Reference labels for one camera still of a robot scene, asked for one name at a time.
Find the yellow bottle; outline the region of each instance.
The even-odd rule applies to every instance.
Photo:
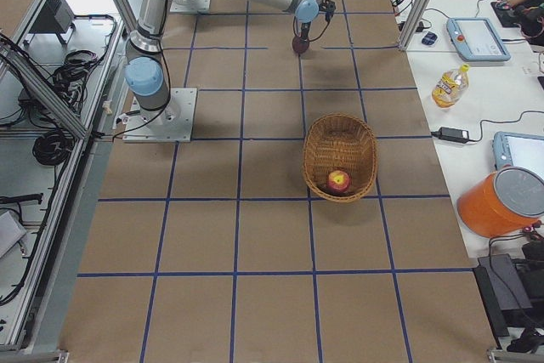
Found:
[[[433,89],[433,100],[440,108],[454,105],[468,88],[467,71],[470,65],[463,64],[442,74],[442,78]]]

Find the blue and white device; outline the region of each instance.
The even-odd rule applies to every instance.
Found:
[[[465,61],[508,61],[510,53],[489,19],[450,18],[446,24],[451,42]]]
[[[493,138],[496,168],[524,167],[544,179],[544,136],[497,132]]]

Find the orange container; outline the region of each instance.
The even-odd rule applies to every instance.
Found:
[[[459,197],[457,211],[484,237],[521,229],[544,214],[544,180],[521,167],[504,167]]]

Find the brown wicker basket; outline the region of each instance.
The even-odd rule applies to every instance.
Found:
[[[343,170],[351,178],[341,196],[327,192],[326,180],[333,170]],[[330,114],[314,122],[304,141],[303,175],[317,196],[344,203],[358,200],[371,189],[376,174],[376,137],[364,121]]]

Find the apple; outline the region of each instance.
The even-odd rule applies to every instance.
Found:
[[[326,178],[326,187],[333,195],[345,192],[351,184],[351,178],[343,170],[333,170]]]

